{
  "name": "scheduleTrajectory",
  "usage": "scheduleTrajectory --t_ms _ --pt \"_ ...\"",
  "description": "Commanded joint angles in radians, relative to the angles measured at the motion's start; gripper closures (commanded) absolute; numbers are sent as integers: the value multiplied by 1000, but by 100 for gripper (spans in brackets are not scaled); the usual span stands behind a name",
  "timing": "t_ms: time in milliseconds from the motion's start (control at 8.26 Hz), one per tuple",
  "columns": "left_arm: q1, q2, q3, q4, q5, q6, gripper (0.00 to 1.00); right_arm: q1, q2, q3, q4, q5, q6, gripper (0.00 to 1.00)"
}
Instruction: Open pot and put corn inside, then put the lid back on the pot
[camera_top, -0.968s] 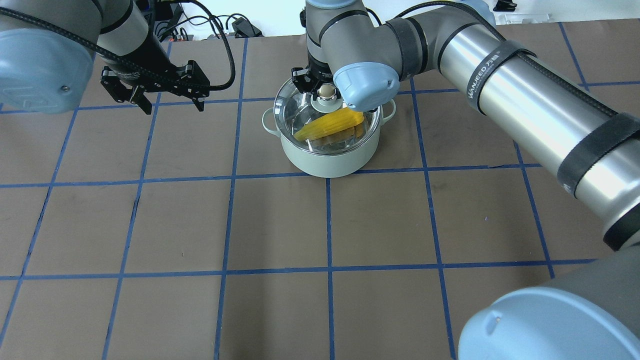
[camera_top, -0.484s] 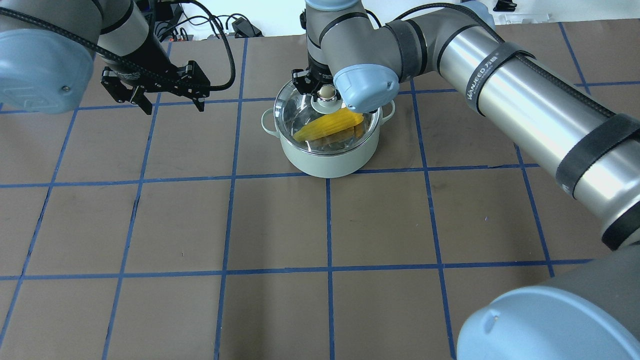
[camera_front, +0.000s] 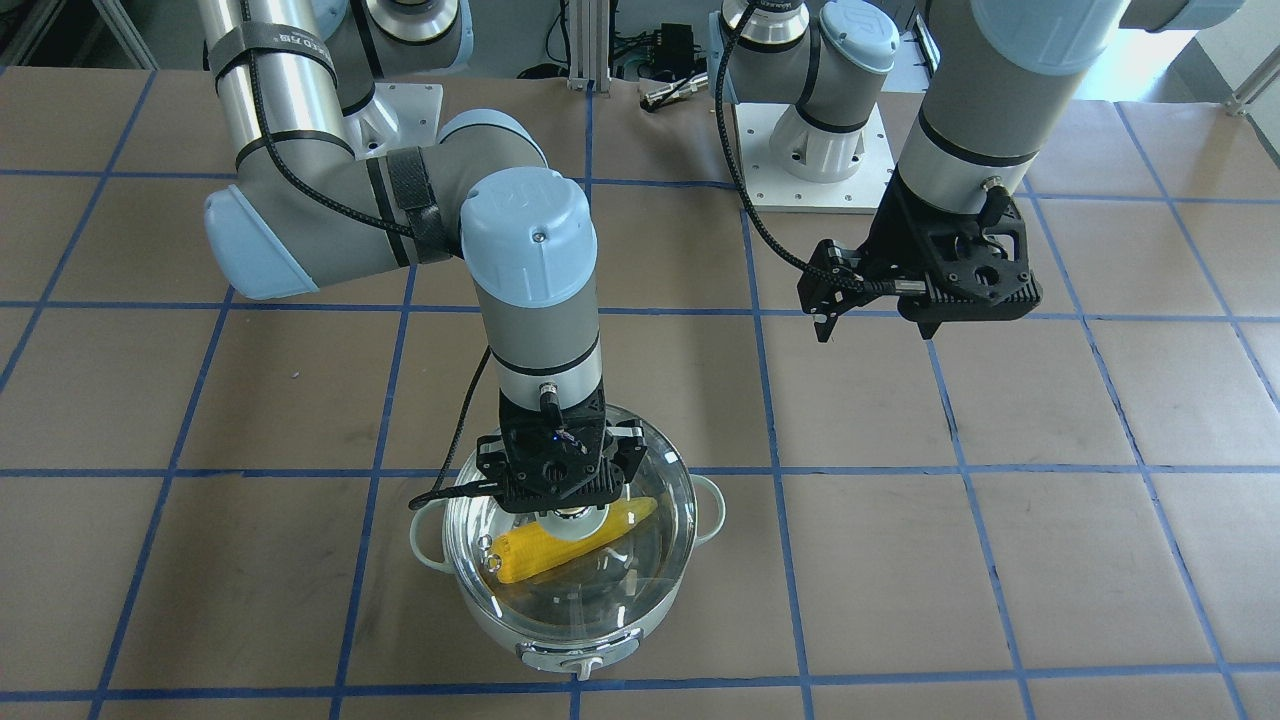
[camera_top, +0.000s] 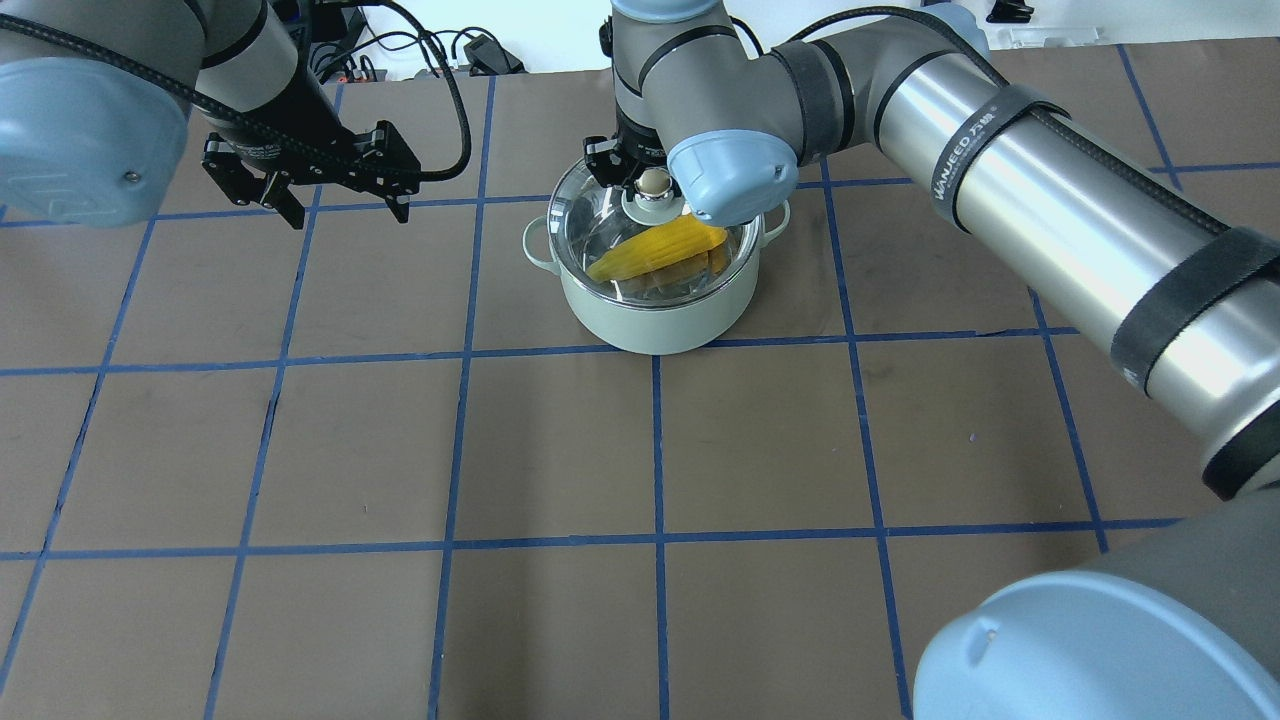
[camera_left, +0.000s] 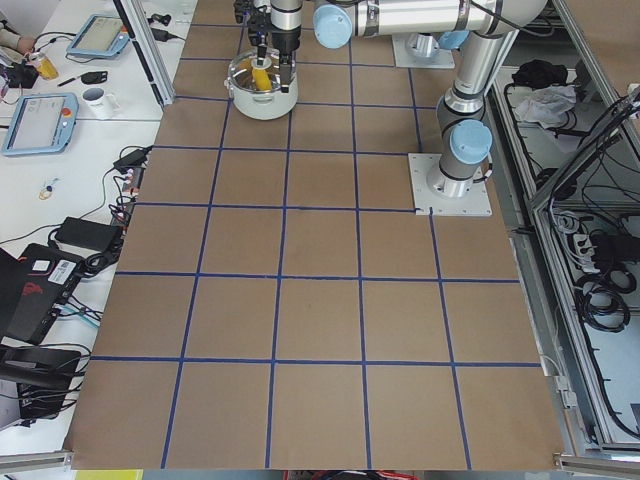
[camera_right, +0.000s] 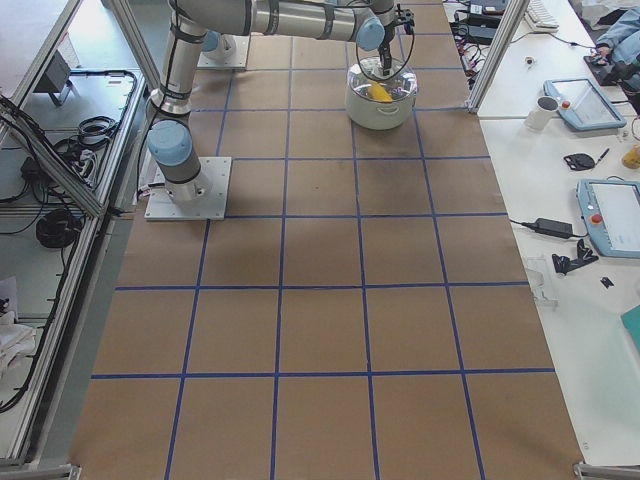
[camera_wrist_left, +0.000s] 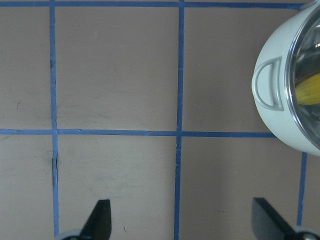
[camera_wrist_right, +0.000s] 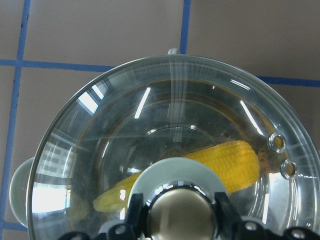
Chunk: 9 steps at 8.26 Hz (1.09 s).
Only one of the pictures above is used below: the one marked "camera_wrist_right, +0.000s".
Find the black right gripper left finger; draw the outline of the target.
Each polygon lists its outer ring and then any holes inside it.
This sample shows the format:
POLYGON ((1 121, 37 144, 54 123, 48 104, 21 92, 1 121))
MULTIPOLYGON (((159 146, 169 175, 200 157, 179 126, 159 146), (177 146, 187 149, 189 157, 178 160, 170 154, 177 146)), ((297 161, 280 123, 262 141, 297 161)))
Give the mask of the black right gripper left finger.
POLYGON ((63 234, 59 240, 137 240, 142 234, 141 214, 144 206, 142 193, 134 193, 129 201, 124 220, 110 220, 102 224, 98 234, 90 237, 83 231, 63 234))

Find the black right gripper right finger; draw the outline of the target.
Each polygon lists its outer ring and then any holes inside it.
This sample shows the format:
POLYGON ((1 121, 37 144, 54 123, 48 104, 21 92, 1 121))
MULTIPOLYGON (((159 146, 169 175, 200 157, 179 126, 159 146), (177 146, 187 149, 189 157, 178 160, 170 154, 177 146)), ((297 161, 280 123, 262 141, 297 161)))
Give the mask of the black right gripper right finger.
POLYGON ((273 233, 257 221, 244 220, 225 192, 214 193, 217 236, 221 240, 318 240, 320 235, 304 227, 273 233))

